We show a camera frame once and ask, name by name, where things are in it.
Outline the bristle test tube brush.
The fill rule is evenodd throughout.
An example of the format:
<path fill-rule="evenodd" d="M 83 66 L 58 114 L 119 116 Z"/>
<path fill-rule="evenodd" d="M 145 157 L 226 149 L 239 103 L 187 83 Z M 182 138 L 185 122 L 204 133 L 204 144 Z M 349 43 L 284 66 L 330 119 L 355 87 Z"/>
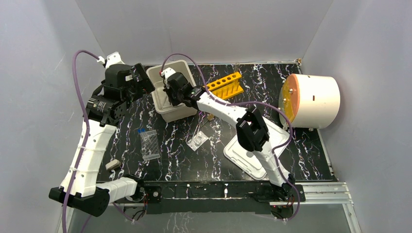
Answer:
<path fill-rule="evenodd" d="M 212 121 L 213 119 L 214 119 L 214 115 L 213 114 L 208 114 L 208 116 L 207 116 L 207 120 L 208 121 Z"/>

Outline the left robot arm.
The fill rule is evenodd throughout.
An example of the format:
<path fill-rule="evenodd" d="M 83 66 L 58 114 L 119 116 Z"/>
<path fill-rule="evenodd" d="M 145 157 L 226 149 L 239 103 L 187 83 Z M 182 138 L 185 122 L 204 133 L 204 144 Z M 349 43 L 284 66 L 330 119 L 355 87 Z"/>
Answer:
<path fill-rule="evenodd" d="M 97 183 L 109 140 L 131 103 L 154 91 L 142 64 L 106 65 L 105 79 L 86 104 L 86 120 L 69 171 L 49 198 L 92 216 L 100 216 L 109 204 L 128 197 L 143 200 L 144 182 L 134 175 Z"/>

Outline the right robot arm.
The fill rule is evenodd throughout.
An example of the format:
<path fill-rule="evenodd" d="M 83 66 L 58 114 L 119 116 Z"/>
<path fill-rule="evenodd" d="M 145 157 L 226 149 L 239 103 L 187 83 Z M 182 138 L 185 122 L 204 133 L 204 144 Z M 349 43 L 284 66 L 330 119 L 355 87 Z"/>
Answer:
<path fill-rule="evenodd" d="M 193 86 L 181 72 L 173 69 L 161 71 L 164 91 L 172 104 L 185 104 L 197 110 L 210 113 L 236 128 L 239 145 L 251 152 L 266 171 L 271 183 L 274 198 L 286 201 L 295 190 L 295 179 L 281 164 L 276 150 L 287 146 L 292 136 L 281 143 L 275 139 L 281 133 L 271 130 L 270 121 L 263 117 L 256 107 L 257 101 L 229 103 L 212 94 L 206 85 Z"/>

